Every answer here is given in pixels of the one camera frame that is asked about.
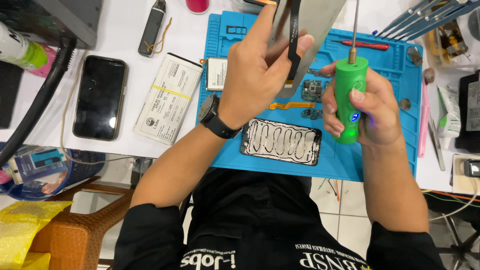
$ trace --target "brown plastic chair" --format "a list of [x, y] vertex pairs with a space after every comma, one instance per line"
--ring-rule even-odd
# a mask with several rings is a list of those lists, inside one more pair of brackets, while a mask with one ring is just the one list
[[95, 213], [70, 213], [65, 208], [33, 239], [29, 252], [49, 252], [49, 270], [96, 270], [105, 233], [120, 222], [132, 200], [133, 189], [91, 184], [99, 176], [50, 197], [49, 201], [71, 201], [79, 191], [122, 195]]

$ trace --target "hand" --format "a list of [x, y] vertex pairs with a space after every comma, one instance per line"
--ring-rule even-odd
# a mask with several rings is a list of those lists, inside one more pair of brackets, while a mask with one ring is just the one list
[[[334, 74], [336, 62], [321, 69], [326, 74]], [[380, 74], [368, 68], [366, 92], [352, 89], [349, 98], [352, 105], [362, 111], [359, 123], [358, 142], [364, 145], [389, 145], [402, 137], [402, 128], [398, 117], [398, 104], [391, 83]], [[322, 97], [324, 108], [324, 128], [334, 136], [340, 137], [345, 129], [336, 117], [335, 79], [328, 85]]]
[[[218, 117], [231, 129], [240, 129], [262, 113], [282, 89], [290, 71], [288, 48], [282, 48], [274, 61], [272, 56], [276, 54], [267, 52], [275, 10], [275, 5], [266, 5], [243, 41], [233, 44], [228, 52]], [[303, 57], [313, 42], [311, 35], [299, 38], [297, 54]]]

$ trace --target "green electric screwdriver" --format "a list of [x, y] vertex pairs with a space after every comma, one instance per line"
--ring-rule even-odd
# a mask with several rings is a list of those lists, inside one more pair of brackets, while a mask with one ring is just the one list
[[348, 95], [353, 88], [361, 92], [366, 90], [365, 77], [367, 76], [368, 60], [363, 57], [357, 58], [357, 49], [355, 48], [359, 1], [357, 0], [357, 10], [355, 12], [352, 48], [348, 58], [342, 59], [336, 64], [335, 100], [338, 106], [336, 116], [345, 126], [345, 130], [340, 134], [340, 137], [333, 136], [333, 139], [341, 144], [351, 144], [359, 138], [361, 112], [352, 106]]

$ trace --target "white desk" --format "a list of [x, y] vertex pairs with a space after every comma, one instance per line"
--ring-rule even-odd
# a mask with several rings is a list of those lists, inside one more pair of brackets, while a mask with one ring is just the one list
[[[77, 86], [66, 115], [65, 147], [151, 158], [157, 158], [167, 150], [168, 146], [135, 134], [132, 131], [163, 56], [166, 52], [172, 52], [191, 61], [199, 61], [204, 55], [208, 15], [211, 13], [221, 14], [223, 10], [231, 11], [232, 6], [230, 0], [211, 0], [211, 6], [207, 13], [194, 15], [188, 11], [185, 1], [168, 0], [164, 27], [170, 17], [173, 17], [172, 25], [166, 34], [163, 52], [149, 59], [138, 54], [137, 49], [153, 2], [153, 0], [105, 0], [99, 22], [97, 46], [89, 54], [122, 59], [130, 68], [119, 136], [114, 141], [104, 142], [77, 138], [73, 135], [72, 125], [78, 93]], [[347, 14], [342, 20], [336, 22], [333, 28], [350, 31], [353, 29], [355, 3], [355, 0], [347, 0]], [[388, 23], [408, 8], [407, 4], [407, 1], [404, 0], [363, 0], [359, 12], [358, 31], [361, 33], [371, 33], [373, 30], [381, 31]], [[76, 51], [75, 55], [76, 58], [74, 59], [78, 62], [79, 53]], [[71, 65], [55, 96], [25, 143], [42, 146], [60, 146], [61, 114], [73, 83], [76, 67], [76, 63]], [[423, 68], [426, 69], [427, 67], [428, 63], [424, 61]], [[435, 82], [438, 84], [458, 85], [458, 79], [466, 74], [468, 73], [449, 76], [439, 76], [437, 74]], [[42, 78], [35, 77], [30, 73], [24, 73], [14, 108], [11, 128], [0, 130], [0, 141], [8, 140], [12, 135], [30, 107], [42, 83]], [[434, 102], [434, 100], [437, 100], [437, 96], [430, 96], [430, 98], [432, 112], [438, 114], [438, 109], [436, 108], [438, 102]], [[187, 111], [178, 138], [187, 134], [194, 127], [197, 103], [198, 90]], [[447, 170], [441, 172], [429, 138], [427, 138], [427, 142], [425, 157], [418, 161], [417, 182], [421, 188], [451, 191], [452, 188], [448, 182], [452, 153], [444, 151]]]

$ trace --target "black shirt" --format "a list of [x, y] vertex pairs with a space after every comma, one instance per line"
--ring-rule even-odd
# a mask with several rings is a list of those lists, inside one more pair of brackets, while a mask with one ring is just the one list
[[366, 260], [343, 247], [295, 176], [216, 169], [193, 201], [186, 245], [178, 207], [131, 208], [113, 269], [444, 269], [428, 233], [390, 232], [378, 222]]

